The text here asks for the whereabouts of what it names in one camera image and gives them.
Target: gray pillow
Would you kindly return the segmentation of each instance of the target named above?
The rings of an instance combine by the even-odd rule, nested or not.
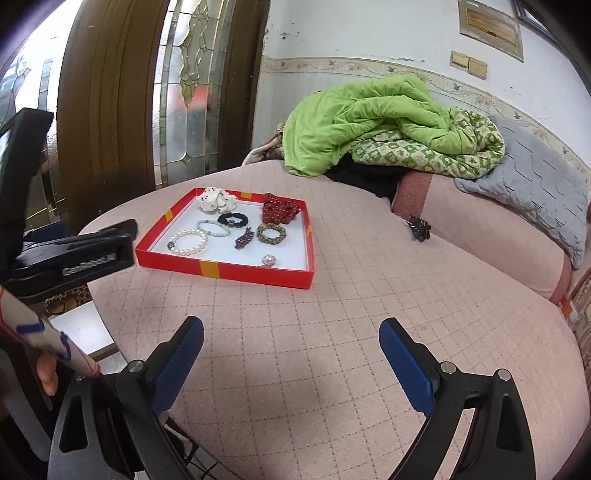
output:
[[[587,239],[585,176],[508,118],[491,120],[505,138],[505,157],[477,180],[455,179],[456,187],[513,208],[561,246],[579,268]]]

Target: white scrunchie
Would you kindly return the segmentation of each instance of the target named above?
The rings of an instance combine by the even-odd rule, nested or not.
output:
[[[238,207],[238,197],[215,187],[207,187],[197,200],[204,212],[232,213]]]

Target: round table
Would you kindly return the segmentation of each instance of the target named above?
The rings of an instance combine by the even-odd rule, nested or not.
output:
[[[138,239],[196,186],[271,192],[307,202],[312,288],[298,290],[136,265],[90,284],[127,360],[146,358],[188,315],[205,342],[171,415],[247,480],[386,479],[424,417],[412,410],[378,343],[395,316],[439,360],[490,375],[509,369],[528,416],[539,480],[551,479],[589,419],[580,352],[559,310],[467,252],[414,241],[385,199],[280,161],[157,190],[102,215]],[[440,473],[448,478],[464,416]]]

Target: blue gripper pad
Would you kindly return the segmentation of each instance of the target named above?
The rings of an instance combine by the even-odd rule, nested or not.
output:
[[[434,388],[433,382],[419,365],[417,359],[412,355],[409,346],[389,321],[384,320],[379,326],[379,345],[382,347],[382,351],[392,370],[394,370],[394,374],[398,378],[410,404],[416,411],[430,417],[435,409],[433,395],[436,388]],[[406,334],[402,326],[400,326],[400,329]],[[407,342],[414,343],[408,334],[406,334],[406,337]]]
[[[174,353],[154,380],[151,408],[156,416],[172,408],[203,347],[203,322],[197,317],[192,317],[192,320],[191,326],[179,341]]]

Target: jewelry tray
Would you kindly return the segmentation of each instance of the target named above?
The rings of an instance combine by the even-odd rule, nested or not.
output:
[[[203,188],[191,189],[137,243],[135,254],[141,266],[226,280],[310,288],[314,276],[314,251],[310,217],[303,200],[278,197],[294,202],[301,212],[289,225],[282,225],[287,231],[286,239],[278,245],[269,245],[256,238],[256,227],[262,223],[264,195],[227,190],[238,198],[235,212],[248,217],[247,226],[255,234],[252,241],[245,248],[236,249],[236,238],[243,235],[246,228],[230,228],[229,236],[208,237],[206,247],[196,255],[181,257],[171,253],[167,244],[175,233],[195,228],[199,220],[217,220],[220,216],[217,211],[206,213],[201,209],[197,197],[203,191]],[[215,225],[205,224],[202,227],[221,232]],[[265,234],[273,236],[274,232],[267,230]],[[198,241],[198,236],[187,235],[177,241],[177,246],[188,248]],[[277,263],[273,267],[262,265],[262,257],[266,254],[276,257]]]

